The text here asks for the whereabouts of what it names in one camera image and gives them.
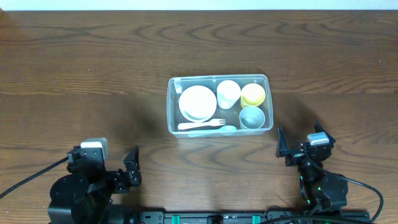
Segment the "grey plastic cup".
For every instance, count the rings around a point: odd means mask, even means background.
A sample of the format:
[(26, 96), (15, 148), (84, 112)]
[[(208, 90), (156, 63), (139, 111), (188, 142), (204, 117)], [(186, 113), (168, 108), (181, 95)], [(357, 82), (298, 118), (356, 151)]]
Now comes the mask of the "grey plastic cup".
[(241, 129), (260, 129), (265, 124), (264, 112), (256, 106), (247, 106), (239, 114), (239, 125)]

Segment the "white plastic cup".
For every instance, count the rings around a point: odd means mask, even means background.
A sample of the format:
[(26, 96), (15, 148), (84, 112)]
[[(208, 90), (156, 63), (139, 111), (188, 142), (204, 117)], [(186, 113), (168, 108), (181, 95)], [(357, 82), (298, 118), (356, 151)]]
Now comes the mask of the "white plastic cup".
[(230, 109), (240, 98), (241, 89), (240, 86), (232, 81), (222, 81), (216, 89), (217, 103), (221, 109)]

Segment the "white plastic fork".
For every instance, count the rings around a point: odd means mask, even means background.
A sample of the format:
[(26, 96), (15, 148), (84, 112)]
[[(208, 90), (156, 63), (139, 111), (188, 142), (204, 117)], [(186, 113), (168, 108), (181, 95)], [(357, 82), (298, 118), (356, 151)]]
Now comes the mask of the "white plastic fork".
[(179, 130), (187, 130), (187, 129), (193, 129), (193, 128), (201, 128), (205, 126), (223, 126), (226, 124), (225, 119), (211, 119), (210, 121), (202, 122), (202, 123), (180, 123), (178, 124), (177, 128)]

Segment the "white plastic bowl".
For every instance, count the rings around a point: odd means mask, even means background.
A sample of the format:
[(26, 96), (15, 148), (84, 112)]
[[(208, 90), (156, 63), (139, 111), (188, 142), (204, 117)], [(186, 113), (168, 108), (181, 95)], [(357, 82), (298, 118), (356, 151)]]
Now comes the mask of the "white plastic bowl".
[(178, 105), (184, 118), (191, 122), (201, 123), (215, 114), (217, 100), (209, 88), (195, 85), (183, 91)]

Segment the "light blue plastic spoon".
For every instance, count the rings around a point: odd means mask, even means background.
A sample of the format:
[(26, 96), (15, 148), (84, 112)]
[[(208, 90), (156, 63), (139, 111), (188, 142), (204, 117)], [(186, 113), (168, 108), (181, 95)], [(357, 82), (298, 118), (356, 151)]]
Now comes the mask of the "light blue plastic spoon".
[(203, 129), (203, 130), (196, 130), (196, 131), (189, 131), (187, 136), (190, 138), (199, 138), (205, 136), (213, 136), (217, 134), (221, 134), (224, 136), (230, 136), (236, 132), (237, 128), (233, 125), (225, 125), (218, 129)]

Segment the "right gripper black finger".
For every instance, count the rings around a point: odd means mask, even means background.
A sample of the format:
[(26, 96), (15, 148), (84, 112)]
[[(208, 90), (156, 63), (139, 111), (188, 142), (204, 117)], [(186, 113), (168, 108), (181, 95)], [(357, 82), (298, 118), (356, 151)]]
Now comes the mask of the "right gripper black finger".
[(327, 135), (327, 136), (329, 137), (329, 139), (330, 139), (330, 143), (329, 143), (329, 144), (334, 145), (334, 143), (336, 142), (336, 140), (334, 139), (334, 137), (331, 136), (331, 134), (329, 134), (329, 133), (322, 127), (322, 125), (321, 125), (318, 121), (315, 121), (314, 128), (315, 128), (315, 133), (325, 132), (326, 135)]
[(281, 127), (278, 127), (278, 143), (275, 154), (277, 156), (286, 156), (288, 151), (289, 148), (284, 137), (284, 132)]

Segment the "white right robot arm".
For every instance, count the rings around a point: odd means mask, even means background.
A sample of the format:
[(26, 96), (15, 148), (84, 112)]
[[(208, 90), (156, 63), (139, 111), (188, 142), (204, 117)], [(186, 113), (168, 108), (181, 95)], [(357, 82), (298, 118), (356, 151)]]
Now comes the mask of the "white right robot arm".
[(265, 218), (267, 212), (335, 214), (348, 182), (323, 168), (335, 139), (320, 124), (260, 136), (180, 139), (142, 147), (142, 184), (120, 202), (145, 216)]

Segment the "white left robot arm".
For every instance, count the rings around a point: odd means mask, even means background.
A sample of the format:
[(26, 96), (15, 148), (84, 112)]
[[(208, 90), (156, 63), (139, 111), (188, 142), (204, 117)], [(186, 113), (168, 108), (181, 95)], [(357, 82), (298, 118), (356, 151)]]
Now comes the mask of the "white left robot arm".
[(52, 224), (139, 223), (136, 210), (111, 201), (112, 195), (127, 194), (142, 182), (137, 146), (123, 160), (126, 170), (106, 170), (100, 147), (74, 146), (67, 159), (69, 174), (50, 189)]

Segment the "yellow plastic cup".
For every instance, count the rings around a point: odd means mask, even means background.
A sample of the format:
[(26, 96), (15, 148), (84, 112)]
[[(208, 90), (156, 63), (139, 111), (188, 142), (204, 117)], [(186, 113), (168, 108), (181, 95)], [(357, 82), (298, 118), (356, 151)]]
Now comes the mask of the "yellow plastic cup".
[(266, 99), (265, 89), (256, 83), (245, 85), (241, 90), (240, 104), (242, 108), (259, 106)]

